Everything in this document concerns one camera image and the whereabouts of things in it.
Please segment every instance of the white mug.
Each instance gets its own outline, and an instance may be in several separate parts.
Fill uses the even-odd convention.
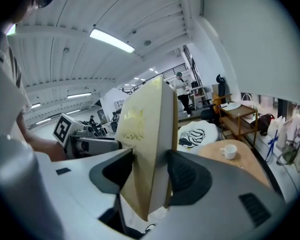
[[[226,145],[224,148],[221,148],[222,155],[225,156],[226,159],[232,160],[235,158],[237,153],[237,147],[233,144]]]

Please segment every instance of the black vent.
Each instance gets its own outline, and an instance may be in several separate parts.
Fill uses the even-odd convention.
[[[239,199],[252,219],[255,227],[258,227],[270,218],[271,215],[268,210],[253,193],[239,195]]]

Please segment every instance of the round table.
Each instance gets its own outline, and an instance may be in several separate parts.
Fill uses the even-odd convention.
[[[221,148],[224,148],[228,144],[233,144],[237,147],[237,153],[235,155],[235,158],[232,160],[226,159],[220,151]],[[202,147],[198,155],[204,158],[216,160],[242,168],[243,170],[246,170],[248,173],[254,176],[257,180],[270,187],[265,172],[256,159],[255,155],[252,153],[250,148],[241,141],[227,139],[209,143]]]

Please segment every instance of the fluorescent light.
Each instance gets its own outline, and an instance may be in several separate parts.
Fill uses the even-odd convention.
[[[69,95],[67,97],[67,99],[78,98],[78,97],[89,96],[89,95],[91,95],[91,92],[81,93],[81,94],[75,94],[75,95]]]
[[[34,108],[37,108],[37,107],[40,107],[40,106],[41,106],[41,104],[37,103],[37,104],[33,104],[31,108],[34,109]]]
[[[78,109],[78,110],[75,110],[75,111],[68,112],[68,113],[66,113],[66,115],[70,115],[70,114],[73,114],[73,113],[79,112],[80,110],[81,110],[81,109]]]
[[[36,124],[36,125],[40,125],[40,124],[42,124],[42,123],[44,123],[44,122],[47,122],[47,121],[49,121],[49,120],[51,120],[51,118],[47,118],[47,119],[42,120],[42,121],[40,121],[40,122],[37,122],[37,123],[35,123],[35,124]]]
[[[16,24],[14,24],[8,31],[8,33],[6,34],[7,36],[13,35],[14,33],[16,33]]]
[[[135,48],[131,47],[130,45],[126,44],[125,42],[122,42],[119,39],[117,39],[105,32],[102,32],[98,29],[92,30],[90,37],[100,40],[102,42],[108,43],[112,46],[118,47],[119,49],[122,49],[122,50],[126,51],[127,53],[132,53],[135,50]]]

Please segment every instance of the black bag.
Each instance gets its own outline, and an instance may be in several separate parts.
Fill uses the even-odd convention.
[[[275,117],[272,114],[264,114],[257,119],[258,120],[257,130],[260,131],[260,134],[262,136],[267,135],[268,127],[272,119],[275,119]],[[250,123],[250,126],[255,127],[255,123],[256,121],[254,120],[252,123]]]

